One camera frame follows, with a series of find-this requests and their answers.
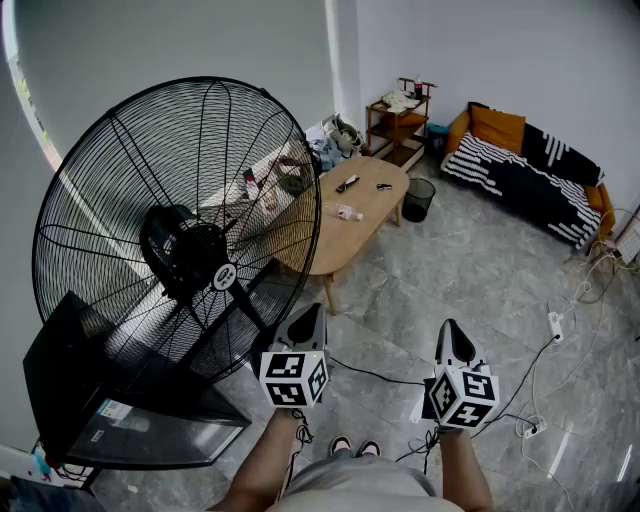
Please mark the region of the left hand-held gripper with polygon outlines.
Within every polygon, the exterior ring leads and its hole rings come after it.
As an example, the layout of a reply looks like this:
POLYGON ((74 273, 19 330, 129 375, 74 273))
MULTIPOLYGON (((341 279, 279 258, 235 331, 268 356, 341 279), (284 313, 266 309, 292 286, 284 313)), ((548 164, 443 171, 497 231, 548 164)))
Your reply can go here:
MULTIPOLYGON (((326 309, 315 302, 289 315, 277 328, 274 341, 324 347, 326 339, 326 309)), ((330 379, 328 356, 328 350, 264 352, 259 382, 267 402, 276 408, 312 408, 330 379)))

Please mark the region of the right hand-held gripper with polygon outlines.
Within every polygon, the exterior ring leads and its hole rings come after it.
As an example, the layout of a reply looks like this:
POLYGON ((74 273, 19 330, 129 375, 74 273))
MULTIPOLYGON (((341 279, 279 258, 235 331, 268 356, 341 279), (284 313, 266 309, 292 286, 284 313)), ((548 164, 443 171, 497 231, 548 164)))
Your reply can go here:
POLYGON ((435 359, 448 365, 437 366, 424 381, 422 418, 450 429, 475 429, 491 419, 499 405, 499 380, 484 364, 485 350, 473 332, 457 320, 445 320, 435 359))

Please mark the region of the clear plastic water bottle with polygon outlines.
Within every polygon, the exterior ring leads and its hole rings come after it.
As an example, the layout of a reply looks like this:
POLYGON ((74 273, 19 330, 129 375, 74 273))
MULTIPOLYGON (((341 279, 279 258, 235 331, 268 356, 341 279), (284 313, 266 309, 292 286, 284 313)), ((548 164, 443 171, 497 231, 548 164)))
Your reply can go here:
POLYGON ((323 213, 345 221, 362 221, 364 215, 354 207, 341 203, 328 203, 323 205, 323 213))

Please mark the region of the black mesh waste bin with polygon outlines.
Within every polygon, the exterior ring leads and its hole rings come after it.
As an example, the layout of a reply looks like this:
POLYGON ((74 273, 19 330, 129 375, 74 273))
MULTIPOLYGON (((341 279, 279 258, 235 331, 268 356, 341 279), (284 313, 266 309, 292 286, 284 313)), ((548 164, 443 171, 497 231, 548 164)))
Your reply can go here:
POLYGON ((403 200, 401 210, 403 218, 412 223, 424 221, 435 194, 436 189, 430 181, 424 178, 411 178, 403 200))

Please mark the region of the person's right forearm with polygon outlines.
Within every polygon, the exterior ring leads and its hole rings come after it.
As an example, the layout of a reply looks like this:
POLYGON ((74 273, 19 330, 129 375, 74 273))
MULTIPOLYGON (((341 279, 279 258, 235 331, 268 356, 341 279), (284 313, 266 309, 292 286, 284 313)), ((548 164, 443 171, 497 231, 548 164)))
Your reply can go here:
POLYGON ((443 498, 464 512, 493 512, 493 499, 466 430, 439 432, 443 498))

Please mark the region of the person's left forearm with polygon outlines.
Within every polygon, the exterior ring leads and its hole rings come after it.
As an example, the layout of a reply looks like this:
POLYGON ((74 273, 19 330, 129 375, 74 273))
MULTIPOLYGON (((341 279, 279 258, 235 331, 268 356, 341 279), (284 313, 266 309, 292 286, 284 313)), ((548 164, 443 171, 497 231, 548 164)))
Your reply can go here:
POLYGON ((291 409, 276 409, 240 465, 225 497, 212 511, 265 512, 276 501, 290 462, 300 420, 291 409))

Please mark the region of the oval wooden table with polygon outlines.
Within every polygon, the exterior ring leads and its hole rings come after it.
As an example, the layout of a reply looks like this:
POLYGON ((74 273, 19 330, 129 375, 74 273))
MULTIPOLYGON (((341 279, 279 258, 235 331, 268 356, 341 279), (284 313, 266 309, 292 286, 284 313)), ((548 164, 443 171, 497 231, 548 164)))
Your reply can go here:
POLYGON ((271 246, 285 240, 292 245, 275 254, 276 270, 270 277, 277 288, 294 289, 298 278, 316 277, 325 287, 329 311, 335 315, 338 303, 332 292, 334 277, 347 270, 369 240, 390 216, 401 223, 401 203, 409 178, 400 167, 373 157, 357 157, 340 163, 318 178, 312 176, 296 188, 297 195, 283 212, 271 246), (336 188, 352 175, 360 180, 346 192, 336 188), (391 184, 392 190, 378 191, 377 184, 391 184), (362 221, 345 221, 323 213, 323 205, 341 203, 364 215, 362 221))

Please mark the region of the large black standing fan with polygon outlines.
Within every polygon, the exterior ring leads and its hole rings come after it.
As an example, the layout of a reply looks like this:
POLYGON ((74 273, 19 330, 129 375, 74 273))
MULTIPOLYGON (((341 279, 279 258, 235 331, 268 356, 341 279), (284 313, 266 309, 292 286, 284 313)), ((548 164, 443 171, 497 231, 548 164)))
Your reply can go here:
POLYGON ((108 109, 54 174, 33 240, 38 312, 71 296, 119 391, 183 370, 216 382, 290 313, 320 225, 318 163, 280 101, 226 77, 160 83, 108 109))

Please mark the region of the person's grey shirt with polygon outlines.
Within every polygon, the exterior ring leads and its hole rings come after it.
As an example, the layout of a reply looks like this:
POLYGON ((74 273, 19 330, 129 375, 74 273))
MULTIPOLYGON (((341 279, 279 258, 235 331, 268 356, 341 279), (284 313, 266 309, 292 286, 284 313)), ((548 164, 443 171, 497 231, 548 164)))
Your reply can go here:
POLYGON ((381 457, 328 459, 301 471, 267 512, 448 512, 428 480, 381 457))

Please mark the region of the black white striped blanket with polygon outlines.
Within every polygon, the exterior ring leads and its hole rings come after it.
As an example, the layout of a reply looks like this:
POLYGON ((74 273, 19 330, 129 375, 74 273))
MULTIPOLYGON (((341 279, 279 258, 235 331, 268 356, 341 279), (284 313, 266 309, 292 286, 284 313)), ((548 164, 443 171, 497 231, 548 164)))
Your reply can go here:
POLYGON ((604 173, 557 137, 525 125, 520 155, 464 133, 441 165, 445 173, 497 197, 507 208, 582 248, 601 227, 602 213, 589 203, 604 173))

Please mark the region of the grey tote bag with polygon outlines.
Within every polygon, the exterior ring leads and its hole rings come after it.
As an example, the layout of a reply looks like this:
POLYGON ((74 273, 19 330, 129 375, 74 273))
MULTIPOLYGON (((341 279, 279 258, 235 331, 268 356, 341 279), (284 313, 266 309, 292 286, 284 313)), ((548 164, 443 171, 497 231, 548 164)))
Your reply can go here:
POLYGON ((323 125, 328 140, 337 148, 344 158, 351 158, 361 154, 364 144, 362 134, 352 125, 342 120, 339 114, 334 114, 323 125))

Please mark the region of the wooden shelf rack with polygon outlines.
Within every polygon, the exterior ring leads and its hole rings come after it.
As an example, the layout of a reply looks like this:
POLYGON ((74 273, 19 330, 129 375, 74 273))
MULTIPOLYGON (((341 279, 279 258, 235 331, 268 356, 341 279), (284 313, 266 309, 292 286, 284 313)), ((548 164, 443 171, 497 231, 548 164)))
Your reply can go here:
MULTIPOLYGON (((414 96, 414 79, 399 78, 399 89, 404 91, 409 97, 414 96)), ((375 158, 394 164, 404 171, 409 170, 425 154, 427 142, 427 124, 429 122, 429 104, 432 92, 437 85, 430 82, 423 82, 424 96, 416 108, 406 110, 400 114, 387 111, 387 107, 382 102, 382 97, 366 108, 367 117, 367 146, 371 150, 371 155, 375 158), (396 115, 406 115, 416 113, 424 115, 428 121, 417 128, 397 128, 391 125, 396 115)))

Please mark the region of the teal storage box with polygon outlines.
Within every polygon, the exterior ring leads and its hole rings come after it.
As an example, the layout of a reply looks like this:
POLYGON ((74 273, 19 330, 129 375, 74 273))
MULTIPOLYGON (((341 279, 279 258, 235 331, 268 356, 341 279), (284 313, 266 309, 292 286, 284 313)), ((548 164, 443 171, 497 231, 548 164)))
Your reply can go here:
POLYGON ((427 149, 431 154, 443 154, 448 140, 449 127, 435 123, 427 124, 427 149))

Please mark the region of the large orange cushion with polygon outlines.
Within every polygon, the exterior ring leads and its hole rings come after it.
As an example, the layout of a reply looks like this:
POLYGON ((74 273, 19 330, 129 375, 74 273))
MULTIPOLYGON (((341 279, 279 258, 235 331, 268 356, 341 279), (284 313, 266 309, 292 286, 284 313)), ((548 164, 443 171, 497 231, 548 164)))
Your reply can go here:
POLYGON ((513 152, 522 153, 526 118, 473 105, 471 134, 484 142, 513 152))

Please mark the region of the crumpled white cloth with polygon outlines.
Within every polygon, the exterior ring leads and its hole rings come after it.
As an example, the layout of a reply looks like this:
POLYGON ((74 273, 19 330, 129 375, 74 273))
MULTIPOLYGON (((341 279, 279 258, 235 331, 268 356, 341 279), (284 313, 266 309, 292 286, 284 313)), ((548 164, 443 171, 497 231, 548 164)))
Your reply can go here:
POLYGON ((387 111, 394 114, 400 114, 406 110, 413 110, 420 103, 419 100, 409 97, 401 90, 393 90, 386 93, 382 97, 383 104, 387 107, 387 111))

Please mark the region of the black flat monitor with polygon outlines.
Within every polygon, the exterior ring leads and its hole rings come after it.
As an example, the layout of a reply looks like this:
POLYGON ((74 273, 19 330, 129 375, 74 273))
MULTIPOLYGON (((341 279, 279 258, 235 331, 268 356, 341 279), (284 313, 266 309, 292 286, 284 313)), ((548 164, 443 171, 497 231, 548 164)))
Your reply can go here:
POLYGON ((58 464, 174 470, 213 464, 250 426, 212 384, 67 292, 23 359, 39 440, 58 464))

